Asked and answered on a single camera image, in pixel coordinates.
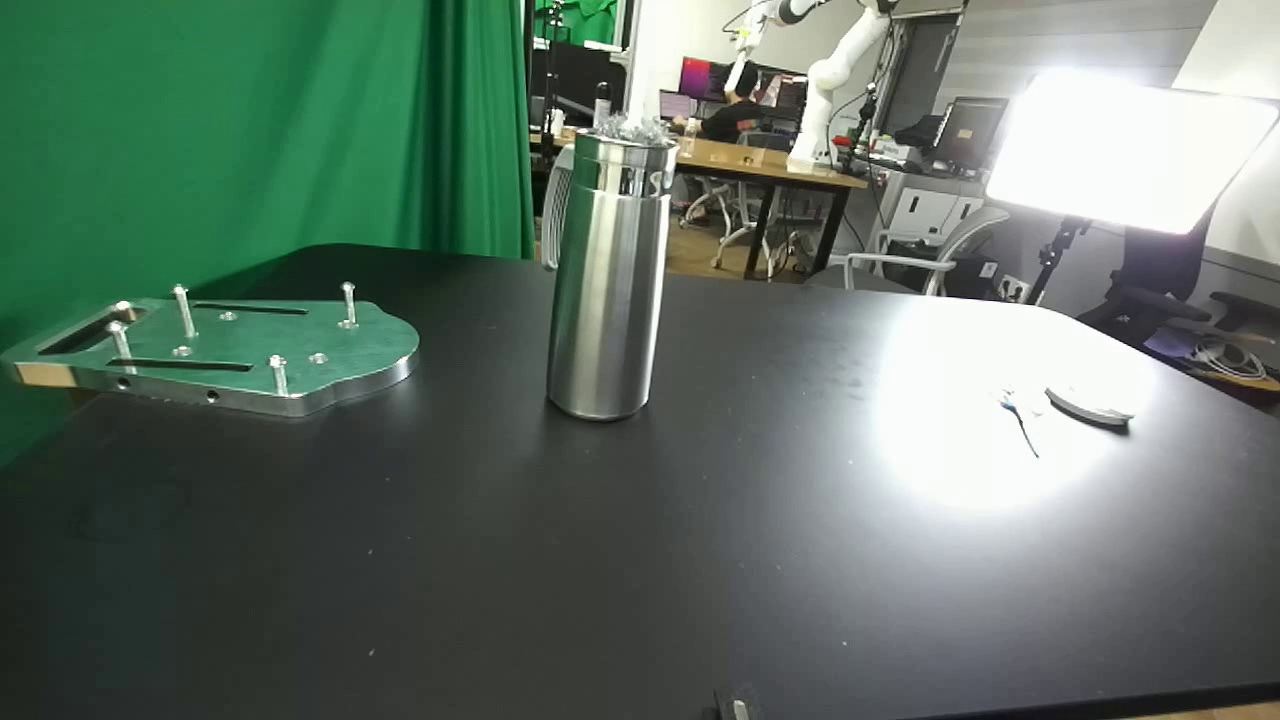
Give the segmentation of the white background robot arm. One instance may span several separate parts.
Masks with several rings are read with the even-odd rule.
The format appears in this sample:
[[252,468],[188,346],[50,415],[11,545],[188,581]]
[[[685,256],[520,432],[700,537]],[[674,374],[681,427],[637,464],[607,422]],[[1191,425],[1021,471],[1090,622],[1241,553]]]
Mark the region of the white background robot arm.
[[[734,41],[734,72],[726,87],[736,87],[743,63],[766,46],[767,25],[805,25],[827,0],[743,0],[743,9],[722,25]],[[896,0],[856,0],[859,15],[844,28],[824,62],[807,67],[807,98],[800,133],[792,139],[787,165],[812,173],[827,147],[827,122],[835,113],[835,94],[847,84],[856,62],[890,38]]]

